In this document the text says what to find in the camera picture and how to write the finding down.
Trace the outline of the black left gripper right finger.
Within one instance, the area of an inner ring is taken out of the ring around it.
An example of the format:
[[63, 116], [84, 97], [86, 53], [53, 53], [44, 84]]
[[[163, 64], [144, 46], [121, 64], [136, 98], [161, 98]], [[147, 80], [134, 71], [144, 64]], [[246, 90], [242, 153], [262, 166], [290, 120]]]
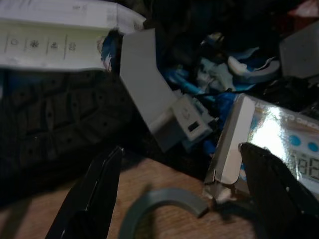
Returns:
[[271, 239], [317, 239], [319, 202], [269, 150], [239, 144], [247, 184]]

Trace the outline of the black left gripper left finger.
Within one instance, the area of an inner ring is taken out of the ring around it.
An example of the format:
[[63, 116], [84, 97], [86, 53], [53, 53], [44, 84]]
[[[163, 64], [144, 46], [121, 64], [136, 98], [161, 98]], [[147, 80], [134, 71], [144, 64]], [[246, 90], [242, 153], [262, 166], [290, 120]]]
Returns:
[[105, 239], [115, 206], [124, 150], [115, 147], [95, 158], [71, 188], [48, 239]]

